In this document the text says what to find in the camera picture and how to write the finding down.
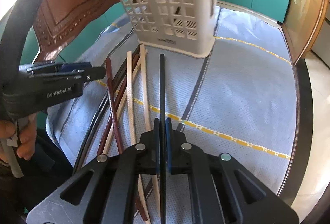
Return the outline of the left hand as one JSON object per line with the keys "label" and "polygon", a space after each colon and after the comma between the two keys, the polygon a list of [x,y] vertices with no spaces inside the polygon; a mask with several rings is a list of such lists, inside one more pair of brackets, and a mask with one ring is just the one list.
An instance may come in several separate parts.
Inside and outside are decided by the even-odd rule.
{"label": "left hand", "polygon": [[[35,152],[36,143],[36,113],[28,117],[28,125],[20,132],[20,145],[17,148],[17,156],[27,161],[33,156]],[[10,121],[1,120],[1,139],[8,139],[15,133],[15,125]]]}

